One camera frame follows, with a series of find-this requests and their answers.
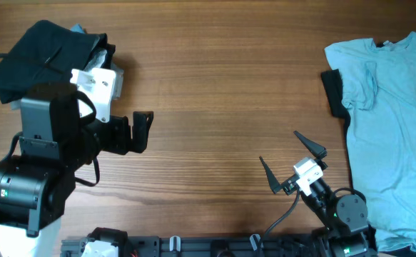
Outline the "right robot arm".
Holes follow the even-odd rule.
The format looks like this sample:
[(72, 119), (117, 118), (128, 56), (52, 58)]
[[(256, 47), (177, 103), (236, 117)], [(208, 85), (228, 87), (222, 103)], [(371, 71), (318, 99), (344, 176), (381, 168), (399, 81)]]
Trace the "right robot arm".
[(288, 196), (295, 193), (296, 197), (292, 206), (265, 230), (263, 236), (253, 239), (256, 254), (265, 255), (265, 239), (302, 200), (324, 225), (314, 230), (310, 237), (308, 248), (314, 256), (376, 256), (364, 194), (352, 188), (332, 190), (323, 180), (323, 171), (328, 167), (323, 161), (328, 154), (326, 148), (298, 131), (294, 134), (313, 156), (297, 162), (290, 178), (279, 182), (264, 159), (260, 159), (271, 191), (284, 191)]

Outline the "black shorts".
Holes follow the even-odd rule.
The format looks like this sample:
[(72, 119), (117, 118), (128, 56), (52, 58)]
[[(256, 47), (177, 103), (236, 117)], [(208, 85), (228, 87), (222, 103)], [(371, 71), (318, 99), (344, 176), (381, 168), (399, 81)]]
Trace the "black shorts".
[(103, 50), (100, 67), (109, 69), (116, 46), (106, 34), (83, 34), (40, 20), (0, 61), (0, 101), (19, 100), (35, 84), (68, 82), (72, 69), (84, 70)]

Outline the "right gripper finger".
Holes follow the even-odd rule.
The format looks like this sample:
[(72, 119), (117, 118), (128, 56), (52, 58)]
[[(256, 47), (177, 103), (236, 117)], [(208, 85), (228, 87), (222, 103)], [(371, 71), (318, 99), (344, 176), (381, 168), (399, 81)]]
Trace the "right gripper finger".
[(298, 131), (294, 131), (293, 133), (315, 158), (323, 159), (327, 156), (328, 153), (324, 146), (321, 146), (320, 144), (311, 141)]
[(263, 168), (265, 169), (265, 174), (268, 180), (269, 187), (274, 194), (277, 194), (280, 190), (282, 190), (282, 186), (275, 177), (274, 173), (271, 171), (270, 167), (264, 161), (263, 157), (259, 157), (260, 162), (262, 163)]

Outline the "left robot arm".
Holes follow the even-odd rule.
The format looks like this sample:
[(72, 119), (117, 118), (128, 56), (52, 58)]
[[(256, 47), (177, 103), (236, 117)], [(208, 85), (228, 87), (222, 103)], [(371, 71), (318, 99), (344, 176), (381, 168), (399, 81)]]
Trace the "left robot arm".
[(21, 99), (22, 130), (0, 161), (0, 256), (49, 256), (66, 199), (76, 184), (94, 187), (75, 172), (102, 151), (143, 153), (153, 112), (102, 122), (87, 95), (71, 83), (42, 83)]

